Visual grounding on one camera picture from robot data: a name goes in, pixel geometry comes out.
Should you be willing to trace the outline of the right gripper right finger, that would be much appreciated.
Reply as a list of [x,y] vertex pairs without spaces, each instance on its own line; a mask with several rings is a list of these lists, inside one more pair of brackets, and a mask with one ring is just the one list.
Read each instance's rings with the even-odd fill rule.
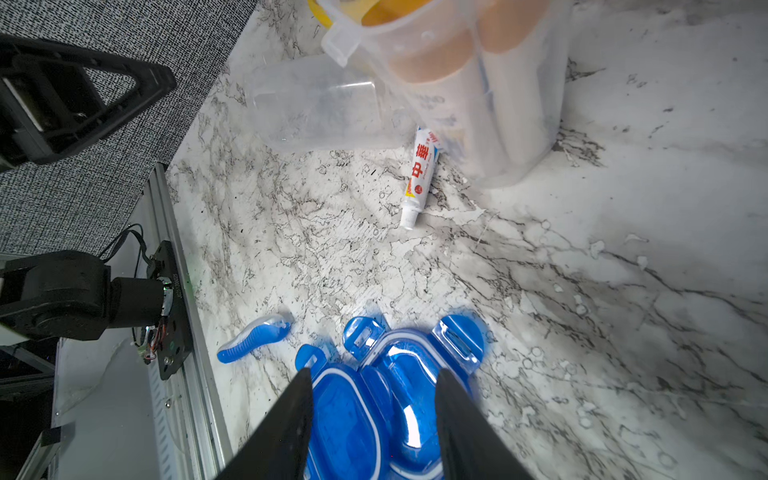
[[446,479],[533,478],[448,369],[442,369],[437,377],[435,411]]

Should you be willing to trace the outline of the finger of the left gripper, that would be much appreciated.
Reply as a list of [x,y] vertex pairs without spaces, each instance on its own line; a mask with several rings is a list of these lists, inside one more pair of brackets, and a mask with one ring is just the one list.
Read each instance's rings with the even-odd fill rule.
[[[107,102],[89,70],[133,82]],[[1,166],[46,165],[110,136],[177,86],[170,68],[107,52],[1,36]]]

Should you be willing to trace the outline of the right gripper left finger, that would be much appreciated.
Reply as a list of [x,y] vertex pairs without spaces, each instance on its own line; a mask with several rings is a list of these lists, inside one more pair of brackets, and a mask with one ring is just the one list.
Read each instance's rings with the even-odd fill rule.
[[220,479],[302,479],[313,420],[312,377],[301,369]]

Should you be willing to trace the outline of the toothpaste tube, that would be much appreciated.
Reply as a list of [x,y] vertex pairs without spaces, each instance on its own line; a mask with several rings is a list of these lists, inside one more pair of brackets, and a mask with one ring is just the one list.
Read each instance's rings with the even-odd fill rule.
[[440,155],[441,143],[428,128],[418,128],[415,134],[413,162],[402,202],[400,227],[411,230],[427,203],[431,182]]

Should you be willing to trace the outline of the orange cap bottle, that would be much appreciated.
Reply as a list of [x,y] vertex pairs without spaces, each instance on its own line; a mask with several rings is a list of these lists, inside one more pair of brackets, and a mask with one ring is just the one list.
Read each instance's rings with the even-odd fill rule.
[[546,58],[548,1],[492,1],[477,22],[499,133],[517,165],[533,162],[546,129],[538,69]]

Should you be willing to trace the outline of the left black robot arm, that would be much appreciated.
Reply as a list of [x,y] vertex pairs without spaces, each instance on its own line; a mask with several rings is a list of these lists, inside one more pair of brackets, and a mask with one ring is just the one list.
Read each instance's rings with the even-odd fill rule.
[[[176,87],[163,65],[48,40],[1,37],[1,168],[48,165],[110,136]],[[30,339],[97,340],[159,325],[178,288],[170,273],[114,278],[109,257],[75,250],[1,270],[1,323]]]

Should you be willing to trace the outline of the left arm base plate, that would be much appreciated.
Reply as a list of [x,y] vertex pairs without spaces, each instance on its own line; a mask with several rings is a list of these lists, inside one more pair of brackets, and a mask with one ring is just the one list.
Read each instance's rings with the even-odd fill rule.
[[154,342],[160,378],[168,380],[193,351],[193,336],[183,278],[170,240],[162,240],[147,268],[148,277],[163,285],[163,304]]

